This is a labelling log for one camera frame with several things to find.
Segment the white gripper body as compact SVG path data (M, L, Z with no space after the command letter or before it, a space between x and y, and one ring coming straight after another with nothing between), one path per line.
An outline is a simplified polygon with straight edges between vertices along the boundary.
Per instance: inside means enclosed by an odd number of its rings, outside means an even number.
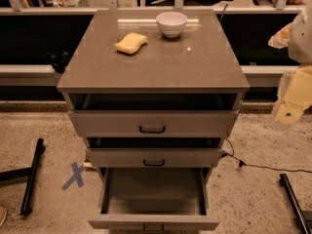
M285 72L280 81L279 99L289 111L304 112L312 105L312 65L301 64L296 71Z

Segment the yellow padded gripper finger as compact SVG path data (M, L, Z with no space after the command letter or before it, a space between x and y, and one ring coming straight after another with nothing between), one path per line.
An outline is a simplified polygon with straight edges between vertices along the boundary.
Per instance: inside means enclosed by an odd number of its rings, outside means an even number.
M273 123L275 130L285 131L293 126L303 115L304 110L291 103L277 101L272 109Z

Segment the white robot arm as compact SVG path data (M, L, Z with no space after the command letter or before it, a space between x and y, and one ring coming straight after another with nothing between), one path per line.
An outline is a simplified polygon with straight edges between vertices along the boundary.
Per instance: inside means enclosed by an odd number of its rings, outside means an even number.
M280 29L268 45L288 48L290 59L299 63L296 71L285 71L282 75L272 109L273 126L285 130L312 105L312 8L308 6Z

